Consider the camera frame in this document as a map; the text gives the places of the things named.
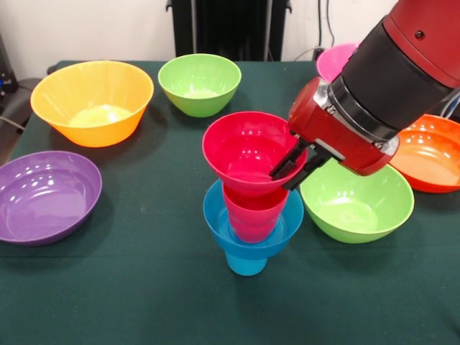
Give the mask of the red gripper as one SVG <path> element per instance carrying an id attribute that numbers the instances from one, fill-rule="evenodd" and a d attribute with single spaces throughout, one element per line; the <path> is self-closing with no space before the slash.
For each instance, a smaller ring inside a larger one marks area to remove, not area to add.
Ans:
<path id="1" fill-rule="evenodd" d="M 285 179 L 285 190 L 296 189 L 331 157 L 357 175 L 382 169 L 400 146 L 399 137 L 371 139 L 357 131 L 339 112 L 328 94 L 329 84 L 315 77 L 298 94 L 288 115 L 290 131 L 299 136 L 295 146 L 270 171 L 272 181 Z M 314 155 L 293 173 L 308 146 Z"/>

